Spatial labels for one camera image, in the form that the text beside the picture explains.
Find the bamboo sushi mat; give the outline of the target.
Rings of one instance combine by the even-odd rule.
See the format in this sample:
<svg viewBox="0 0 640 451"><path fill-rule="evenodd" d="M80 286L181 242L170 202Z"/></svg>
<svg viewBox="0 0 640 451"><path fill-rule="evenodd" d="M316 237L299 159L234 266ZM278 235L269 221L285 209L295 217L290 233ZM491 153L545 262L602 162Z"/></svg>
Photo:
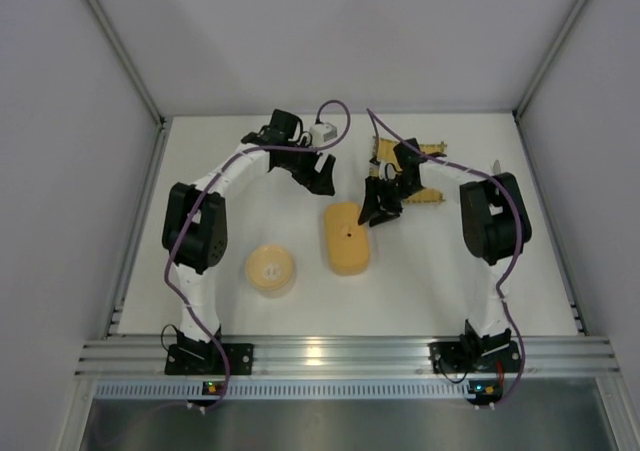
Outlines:
<svg viewBox="0 0 640 451"><path fill-rule="evenodd" d="M388 162L392 162L398 168L404 168L400 163L399 158L396 156L395 148L398 147L402 153L408 152L408 149L399 143L398 141L393 141L387 138L375 138L373 144L372 158L377 158L378 160L384 160ZM447 144L444 141L439 143L432 144L420 144L419 148L422 152L434 155L435 157L442 157L446 155ZM435 188L425 187L407 198L402 202L403 205L406 204L433 204L433 203L441 203L444 201L443 193Z"/></svg>

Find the oblong tan box lid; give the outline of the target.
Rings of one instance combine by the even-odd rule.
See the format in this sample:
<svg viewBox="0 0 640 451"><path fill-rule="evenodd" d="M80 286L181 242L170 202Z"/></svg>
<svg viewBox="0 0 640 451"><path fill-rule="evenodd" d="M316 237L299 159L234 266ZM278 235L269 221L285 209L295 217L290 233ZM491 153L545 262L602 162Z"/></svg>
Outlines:
<svg viewBox="0 0 640 451"><path fill-rule="evenodd" d="M324 231L328 261L330 254L370 254L366 229L358 224L360 206L351 201L329 205L324 212Z"/></svg>

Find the round tan lid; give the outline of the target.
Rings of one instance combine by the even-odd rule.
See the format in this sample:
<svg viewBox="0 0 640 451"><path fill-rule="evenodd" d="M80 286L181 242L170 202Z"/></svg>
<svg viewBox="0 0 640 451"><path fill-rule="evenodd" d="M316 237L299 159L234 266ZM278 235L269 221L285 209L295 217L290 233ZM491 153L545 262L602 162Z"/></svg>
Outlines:
<svg viewBox="0 0 640 451"><path fill-rule="evenodd" d="M256 248L248 256L245 275L262 275L269 279L278 275L288 276L295 273L292 254L285 248L269 244Z"/></svg>

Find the oblong tan lunch box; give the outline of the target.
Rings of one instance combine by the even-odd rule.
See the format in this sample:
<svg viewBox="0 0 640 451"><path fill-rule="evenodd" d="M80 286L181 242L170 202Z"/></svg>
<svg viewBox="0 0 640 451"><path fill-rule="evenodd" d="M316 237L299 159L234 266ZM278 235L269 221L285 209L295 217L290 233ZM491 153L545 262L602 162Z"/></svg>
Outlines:
<svg viewBox="0 0 640 451"><path fill-rule="evenodd" d="M329 255L329 266L338 276L353 276L363 273L369 266L370 254L338 253Z"/></svg>

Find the round steel container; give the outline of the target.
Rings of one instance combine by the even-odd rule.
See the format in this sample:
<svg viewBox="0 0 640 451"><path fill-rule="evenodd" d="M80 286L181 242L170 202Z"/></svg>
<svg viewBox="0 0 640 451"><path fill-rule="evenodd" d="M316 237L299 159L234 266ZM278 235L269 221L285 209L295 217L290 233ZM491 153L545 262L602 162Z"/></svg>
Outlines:
<svg viewBox="0 0 640 451"><path fill-rule="evenodd" d="M247 275L251 287L260 295L269 299L281 298L287 295L294 287L296 274L288 276L278 275L269 279L262 275Z"/></svg>

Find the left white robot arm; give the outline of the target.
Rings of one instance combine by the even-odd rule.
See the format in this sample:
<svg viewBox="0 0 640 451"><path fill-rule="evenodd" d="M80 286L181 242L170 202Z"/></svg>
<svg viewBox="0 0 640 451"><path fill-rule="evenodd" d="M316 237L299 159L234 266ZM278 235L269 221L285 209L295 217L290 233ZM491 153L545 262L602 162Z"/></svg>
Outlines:
<svg viewBox="0 0 640 451"><path fill-rule="evenodd" d="M227 249L229 202L275 168L314 195L334 195L336 158L325 151L343 138L330 123L317 120L305 129L300 117L276 109L214 170L172 186L161 241L169 253L164 280L181 301L181 336L209 344L220 329L215 293L207 286Z"/></svg>

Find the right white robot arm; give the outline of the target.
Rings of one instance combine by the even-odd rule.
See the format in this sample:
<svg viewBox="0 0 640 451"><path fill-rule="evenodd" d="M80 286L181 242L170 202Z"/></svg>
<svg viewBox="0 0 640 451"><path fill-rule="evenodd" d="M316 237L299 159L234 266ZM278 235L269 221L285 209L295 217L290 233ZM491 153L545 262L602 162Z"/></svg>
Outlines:
<svg viewBox="0 0 640 451"><path fill-rule="evenodd" d="M522 335L506 302L502 285L513 272L532 228L516 177L511 173L490 176L451 162L440 152L425 153L416 140L401 140L393 148L394 163L374 157L377 173L365 180L365 198L358 218L371 227L399 218L403 202L438 180L449 194L458 195L462 237L476 259L474 293L495 292L506 323L495 336L479 333L471 320L459 336L465 362L471 366L485 355L508 348Z"/></svg>

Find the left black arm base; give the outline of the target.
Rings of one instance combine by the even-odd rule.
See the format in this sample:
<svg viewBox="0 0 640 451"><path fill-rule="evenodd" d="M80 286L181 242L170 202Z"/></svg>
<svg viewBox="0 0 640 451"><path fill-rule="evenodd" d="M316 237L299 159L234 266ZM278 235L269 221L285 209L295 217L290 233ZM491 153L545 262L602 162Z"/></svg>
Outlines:
<svg viewBox="0 0 640 451"><path fill-rule="evenodd" d="M252 374L254 345L251 343L223 343L230 374ZM172 376L224 375L222 353L213 342L185 342L169 347L164 372Z"/></svg>

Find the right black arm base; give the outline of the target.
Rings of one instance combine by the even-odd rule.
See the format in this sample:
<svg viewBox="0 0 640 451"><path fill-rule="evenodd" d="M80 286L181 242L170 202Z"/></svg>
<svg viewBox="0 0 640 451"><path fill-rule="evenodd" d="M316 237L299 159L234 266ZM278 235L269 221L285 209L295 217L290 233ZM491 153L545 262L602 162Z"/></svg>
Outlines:
<svg viewBox="0 0 640 451"><path fill-rule="evenodd" d="M496 373L501 365L505 373L516 373L522 360L517 344L490 350L464 351L459 341L447 340L428 345L430 359L436 373L444 372L448 376L464 373Z"/></svg>

